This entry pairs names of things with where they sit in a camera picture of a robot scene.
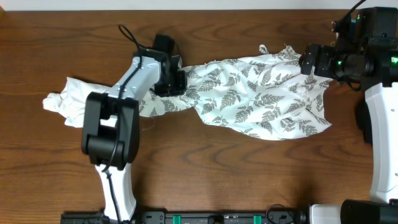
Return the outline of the white fern print dress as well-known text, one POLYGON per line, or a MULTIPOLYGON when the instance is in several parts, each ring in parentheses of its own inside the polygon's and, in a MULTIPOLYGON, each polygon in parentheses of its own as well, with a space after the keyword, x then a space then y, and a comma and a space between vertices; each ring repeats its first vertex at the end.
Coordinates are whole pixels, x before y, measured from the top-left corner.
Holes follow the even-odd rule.
POLYGON ((193 108, 204 124, 271 141, 305 138, 329 128, 323 94, 331 80, 302 75, 300 54, 289 45, 277 54, 265 45, 259 50, 256 57, 184 67, 186 92, 162 98, 150 91, 139 114, 155 117, 193 108))

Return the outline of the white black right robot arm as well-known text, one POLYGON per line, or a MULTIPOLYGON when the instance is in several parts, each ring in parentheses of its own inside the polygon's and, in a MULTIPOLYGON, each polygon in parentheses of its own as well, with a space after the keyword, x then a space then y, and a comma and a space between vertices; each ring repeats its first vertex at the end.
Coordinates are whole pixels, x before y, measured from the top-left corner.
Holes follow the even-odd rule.
POLYGON ((357 83, 364 103, 358 127, 373 146, 369 200, 311 205, 305 223, 397 223, 397 8, 369 7, 332 23, 336 44, 310 44, 299 59, 302 74, 357 83))

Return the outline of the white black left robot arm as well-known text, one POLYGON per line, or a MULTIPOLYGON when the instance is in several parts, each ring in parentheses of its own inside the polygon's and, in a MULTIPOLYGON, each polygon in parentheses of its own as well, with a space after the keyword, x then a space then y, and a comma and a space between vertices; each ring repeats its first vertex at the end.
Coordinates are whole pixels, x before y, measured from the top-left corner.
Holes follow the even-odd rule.
POLYGON ((138 48, 114 86, 87 96, 81 148, 99 173, 103 215, 109 223, 131 223, 136 209, 131 165, 140 143, 139 103, 148 91, 169 97, 187 89, 187 76, 174 49, 173 38, 157 34, 152 46, 138 48))

